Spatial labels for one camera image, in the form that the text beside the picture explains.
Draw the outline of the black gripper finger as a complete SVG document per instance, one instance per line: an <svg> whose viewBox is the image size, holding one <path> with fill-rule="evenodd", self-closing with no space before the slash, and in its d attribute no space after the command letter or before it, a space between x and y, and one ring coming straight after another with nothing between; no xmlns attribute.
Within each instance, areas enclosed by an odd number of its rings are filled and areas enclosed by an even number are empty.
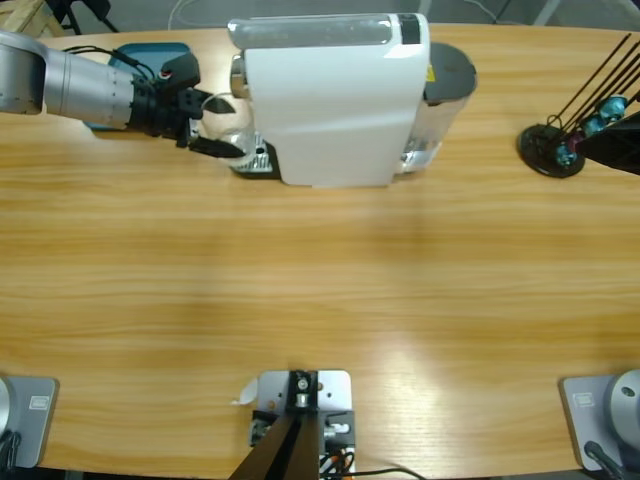
<svg viewBox="0 0 640 480"><path fill-rule="evenodd" d="M612 169L640 174L640 131L636 112L578 143L578 154Z"/></svg>

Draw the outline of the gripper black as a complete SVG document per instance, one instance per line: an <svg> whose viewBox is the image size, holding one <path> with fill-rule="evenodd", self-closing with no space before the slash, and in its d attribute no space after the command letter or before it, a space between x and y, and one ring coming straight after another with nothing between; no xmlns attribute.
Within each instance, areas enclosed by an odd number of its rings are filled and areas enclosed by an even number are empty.
<svg viewBox="0 0 640 480"><path fill-rule="evenodd" d="M194 88L167 92L144 79L132 81L130 130L151 137L174 140L178 148L222 159L239 159L245 151L223 140L197 136L189 142L191 124L203 117L203 111L233 114L235 108L221 95L210 95Z"/></svg>

